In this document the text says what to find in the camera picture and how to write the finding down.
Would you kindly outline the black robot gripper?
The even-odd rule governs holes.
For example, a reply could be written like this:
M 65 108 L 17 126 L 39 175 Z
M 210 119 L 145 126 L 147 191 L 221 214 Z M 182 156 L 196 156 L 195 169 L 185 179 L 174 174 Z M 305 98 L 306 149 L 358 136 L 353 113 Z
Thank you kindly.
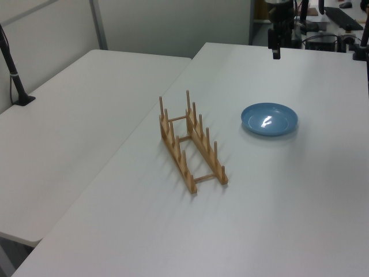
M 292 48 L 294 5 L 293 0 L 268 0 L 268 18 L 275 28 L 282 28 L 281 38 L 277 29 L 268 29 L 268 49 L 272 50 L 273 59 L 280 59 L 280 45 L 282 48 Z

